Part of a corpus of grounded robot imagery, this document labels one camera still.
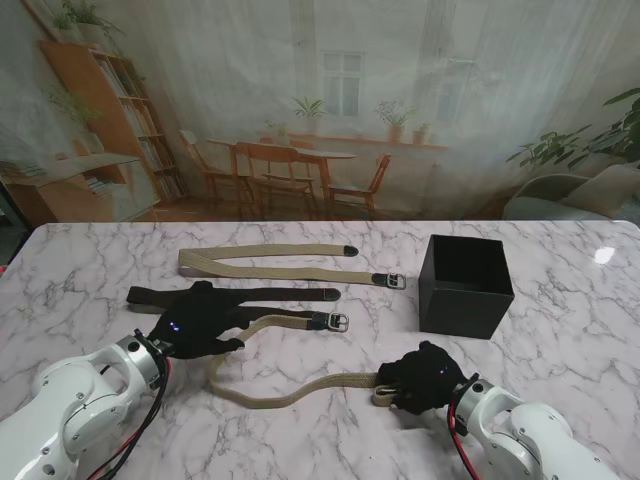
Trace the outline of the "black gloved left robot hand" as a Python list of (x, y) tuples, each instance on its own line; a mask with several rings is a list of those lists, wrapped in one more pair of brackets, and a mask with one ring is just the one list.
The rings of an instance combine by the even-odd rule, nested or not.
[(219, 339), (230, 329), (249, 327), (231, 313), (241, 303), (238, 294), (197, 281), (162, 313), (147, 339), (170, 344), (169, 356), (183, 360), (243, 349), (242, 340)]

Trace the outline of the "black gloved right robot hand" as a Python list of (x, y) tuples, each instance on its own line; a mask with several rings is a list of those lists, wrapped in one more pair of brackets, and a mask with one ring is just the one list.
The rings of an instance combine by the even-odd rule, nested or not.
[(448, 405), (458, 386), (468, 379), (441, 347), (425, 340), (401, 359), (383, 363), (377, 383), (396, 389), (392, 404), (414, 415)]

